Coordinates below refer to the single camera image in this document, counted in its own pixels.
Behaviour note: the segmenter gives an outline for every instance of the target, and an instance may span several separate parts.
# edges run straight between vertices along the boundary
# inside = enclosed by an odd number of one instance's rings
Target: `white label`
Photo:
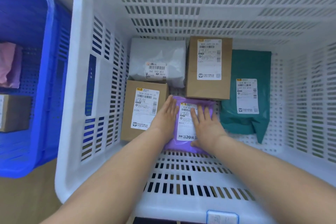
[[[197,105],[181,103],[178,116],[177,135],[179,141],[194,141],[197,139],[195,126],[191,117],[190,109],[195,108],[198,115]]]
[[[3,113],[3,102],[4,102],[4,95],[0,95],[0,128],[2,127],[2,113]]]
[[[136,89],[131,128],[149,128],[158,109],[159,94],[158,90]]]
[[[238,224],[239,217],[235,213],[208,211],[207,224]]]
[[[164,81],[168,77],[168,64],[146,62],[145,75],[146,79],[149,81]]]
[[[236,79],[237,113],[259,114],[257,79]]]
[[[197,41],[197,79],[222,79],[221,39],[199,39]]]

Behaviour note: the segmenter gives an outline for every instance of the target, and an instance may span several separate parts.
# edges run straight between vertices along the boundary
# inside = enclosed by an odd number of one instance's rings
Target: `wooden floor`
[[[55,189],[56,160],[20,179],[0,178],[0,216],[5,224],[38,224],[61,203]]]

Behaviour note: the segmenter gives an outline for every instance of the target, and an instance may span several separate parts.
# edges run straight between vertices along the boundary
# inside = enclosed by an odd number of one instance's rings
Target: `green plastic mailer bag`
[[[271,52],[232,50],[230,99],[220,121],[234,134],[256,134],[262,143],[270,121]]]

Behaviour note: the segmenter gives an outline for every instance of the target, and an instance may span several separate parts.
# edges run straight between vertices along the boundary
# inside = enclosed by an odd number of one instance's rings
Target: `gray package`
[[[186,42],[133,38],[129,63],[132,80],[184,88]]]

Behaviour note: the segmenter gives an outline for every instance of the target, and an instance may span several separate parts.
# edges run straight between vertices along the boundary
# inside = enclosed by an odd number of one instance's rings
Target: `person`
[[[172,138],[179,107],[169,96],[149,129],[89,177],[43,224],[125,223],[141,197],[163,146]],[[216,115],[191,110],[200,147],[216,156],[253,192],[279,223],[335,224],[336,188],[323,180],[230,138]]]

